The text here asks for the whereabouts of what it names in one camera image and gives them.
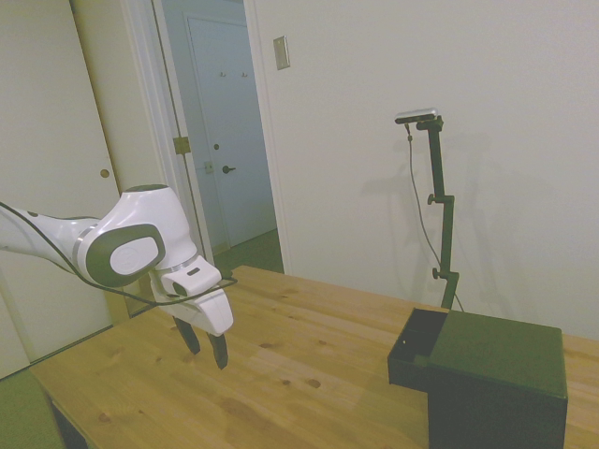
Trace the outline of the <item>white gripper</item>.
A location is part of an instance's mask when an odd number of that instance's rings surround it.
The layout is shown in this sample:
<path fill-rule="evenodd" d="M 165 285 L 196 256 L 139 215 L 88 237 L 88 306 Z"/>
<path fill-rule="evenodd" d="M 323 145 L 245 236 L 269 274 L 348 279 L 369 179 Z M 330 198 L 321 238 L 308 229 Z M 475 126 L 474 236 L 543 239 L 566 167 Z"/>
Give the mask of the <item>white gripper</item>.
<path fill-rule="evenodd" d="M 228 350 L 222 334 L 233 325 L 233 315 L 225 291 L 217 286 L 222 281 L 218 269 L 198 255 L 174 268 L 151 270 L 150 279 L 155 300 L 163 311 L 174 316 L 191 354 L 201 350 L 195 326 L 209 333 L 215 363 L 224 369 Z"/>

